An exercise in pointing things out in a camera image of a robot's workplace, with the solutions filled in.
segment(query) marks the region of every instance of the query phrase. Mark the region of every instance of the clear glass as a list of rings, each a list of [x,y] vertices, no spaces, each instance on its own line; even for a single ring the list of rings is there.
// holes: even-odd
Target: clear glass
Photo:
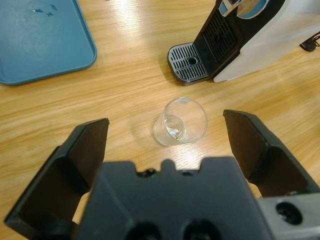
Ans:
[[[189,97],[172,99],[153,126],[155,139],[165,146],[193,144],[199,141],[208,128],[203,107]]]

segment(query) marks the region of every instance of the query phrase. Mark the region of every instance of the espresso machine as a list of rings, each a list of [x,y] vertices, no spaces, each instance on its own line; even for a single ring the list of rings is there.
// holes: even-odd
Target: espresso machine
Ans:
[[[261,70],[320,30],[319,0],[216,0],[194,42],[167,55],[183,85]]]

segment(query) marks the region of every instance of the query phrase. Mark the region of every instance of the wood grain surface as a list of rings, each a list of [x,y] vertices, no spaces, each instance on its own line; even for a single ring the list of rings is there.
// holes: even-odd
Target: wood grain surface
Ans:
[[[308,53],[297,47],[270,67],[232,81],[181,86],[167,64],[168,50],[195,39],[213,1],[79,3],[97,46],[95,64],[21,86],[0,85],[1,221],[73,128],[105,117],[110,126],[104,160],[131,160],[142,171],[159,169],[164,159],[184,169],[198,168],[206,156],[232,155],[223,110],[246,111],[257,115],[320,184],[319,49]],[[204,107],[207,133],[195,144],[161,146],[153,123],[178,96]],[[23,238],[1,224],[0,239]]]

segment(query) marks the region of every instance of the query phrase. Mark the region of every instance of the blue tray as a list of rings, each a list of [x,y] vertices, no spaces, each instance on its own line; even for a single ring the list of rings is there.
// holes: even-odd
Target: blue tray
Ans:
[[[0,0],[0,83],[78,71],[96,58],[77,0]]]

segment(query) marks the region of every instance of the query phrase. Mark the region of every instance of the drip tray grille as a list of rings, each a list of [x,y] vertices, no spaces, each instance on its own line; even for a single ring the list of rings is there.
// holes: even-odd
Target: drip tray grille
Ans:
[[[184,85],[209,77],[193,42],[172,47],[168,62],[175,77]]]

